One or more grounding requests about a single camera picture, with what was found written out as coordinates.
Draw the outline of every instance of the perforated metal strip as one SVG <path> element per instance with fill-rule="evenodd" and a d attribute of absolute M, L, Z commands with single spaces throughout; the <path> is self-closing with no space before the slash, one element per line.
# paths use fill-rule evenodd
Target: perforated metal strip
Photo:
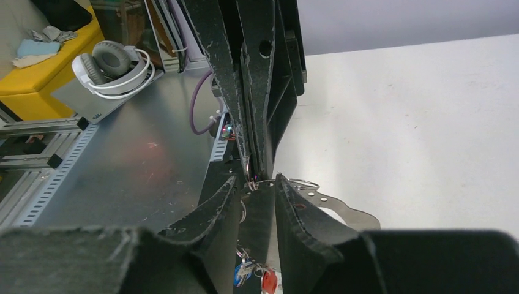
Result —
<path fill-rule="evenodd" d="M 216 134 L 216 141 L 212 145 L 211 158 L 209 161 L 222 161 L 223 155 L 225 154 L 225 150 L 227 149 L 227 142 L 225 140 L 220 140 L 219 138 L 222 136 L 222 128 L 224 123 L 224 117 L 226 112 L 222 114 L 222 119 L 220 120 L 220 124 L 218 125 L 218 132 Z"/>
<path fill-rule="evenodd" d="M 30 227 L 34 225 L 47 204 L 50 202 L 59 186 L 65 181 L 72 167 L 84 151 L 86 145 L 92 140 L 98 125 L 90 124 L 77 138 L 74 145 L 69 149 L 61 165 L 50 175 L 41 190 L 36 192 L 30 203 L 18 215 L 12 223 L 14 227 Z"/>

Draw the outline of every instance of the hole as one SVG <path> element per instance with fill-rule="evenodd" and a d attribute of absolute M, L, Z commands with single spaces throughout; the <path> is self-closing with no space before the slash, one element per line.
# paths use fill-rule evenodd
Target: hole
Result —
<path fill-rule="evenodd" d="M 259 53 L 261 54 L 261 57 L 268 58 L 271 55 L 272 52 L 272 44 L 267 41 L 263 40 L 259 43 Z"/>
<path fill-rule="evenodd" d="M 297 210 L 307 209 L 307 206 L 304 205 L 304 204 L 301 204 L 301 203 L 294 204 L 294 207 L 295 207 Z"/>

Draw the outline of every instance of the white cable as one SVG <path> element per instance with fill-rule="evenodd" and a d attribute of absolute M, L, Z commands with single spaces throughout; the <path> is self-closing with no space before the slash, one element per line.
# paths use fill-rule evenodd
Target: white cable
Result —
<path fill-rule="evenodd" d="M 123 99 L 123 98 L 127 98 L 127 97 L 130 97 L 130 96 L 133 96 L 137 93 L 139 93 L 140 91 L 142 91 L 147 85 L 149 85 L 151 83 L 151 81 L 153 80 L 153 77 L 155 76 L 155 66 L 153 65 L 153 63 L 149 63 L 149 65 L 151 66 L 151 74 L 148 78 L 148 80 L 146 80 L 140 87 L 136 88 L 136 89 L 133 89 L 131 90 L 130 92 L 124 94 L 124 95 L 118 95 L 118 96 L 108 96 L 108 95 L 104 95 L 104 94 L 101 94 L 97 91 L 94 91 L 94 94 L 98 95 L 99 97 L 101 98 L 105 98 L 105 99 L 110 99 L 110 100 L 117 100 L 117 99 Z"/>
<path fill-rule="evenodd" d="M 243 203 L 243 200 L 240 199 L 240 203 L 242 204 L 242 208 L 244 209 L 242 211 L 242 219 L 240 220 L 240 224 L 241 224 L 247 218 L 247 208 L 245 207 L 245 203 Z"/>
<path fill-rule="evenodd" d="M 173 50 L 173 53 L 176 53 L 176 52 L 184 52 L 185 50 L 187 50 L 187 46 L 186 46 L 185 48 L 182 48 L 182 49 Z"/>
<path fill-rule="evenodd" d="M 120 86 L 124 86 L 124 85 L 127 85 L 133 81 L 135 81 L 136 79 L 140 78 L 140 76 L 147 71 L 147 68 L 150 66 L 150 64 L 153 66 L 153 63 L 151 63 L 151 57 L 149 56 L 149 54 L 144 51 L 144 50 L 140 50 L 140 49 L 135 49 L 135 51 L 137 52 L 140 52 L 140 53 L 144 53 L 144 55 L 146 55 L 146 65 L 145 67 L 138 73 L 136 74 L 133 78 L 123 82 L 123 83 L 120 83 L 120 84 L 117 84 L 117 85 L 113 85 L 113 86 L 96 86 L 96 85 L 93 85 L 92 83 L 88 83 L 88 85 L 90 87 L 92 87 L 92 89 L 98 89 L 98 90 L 108 90 L 108 89 L 115 89 L 115 88 L 118 88 Z"/>

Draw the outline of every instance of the blue keychain tag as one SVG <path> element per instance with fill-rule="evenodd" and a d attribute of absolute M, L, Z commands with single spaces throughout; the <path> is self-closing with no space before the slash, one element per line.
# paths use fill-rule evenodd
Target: blue keychain tag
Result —
<path fill-rule="evenodd" d="M 250 278 L 254 268 L 255 265 L 249 260 L 239 264 L 234 269 L 234 286 L 241 287 L 243 283 Z"/>

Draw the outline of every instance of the orange keychain tag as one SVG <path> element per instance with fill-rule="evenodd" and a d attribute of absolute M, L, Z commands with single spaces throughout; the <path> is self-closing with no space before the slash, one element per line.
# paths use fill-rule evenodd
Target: orange keychain tag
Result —
<path fill-rule="evenodd" d="M 277 287 L 277 276 L 271 269 L 263 273 L 261 277 L 261 290 L 267 294 L 274 294 Z"/>

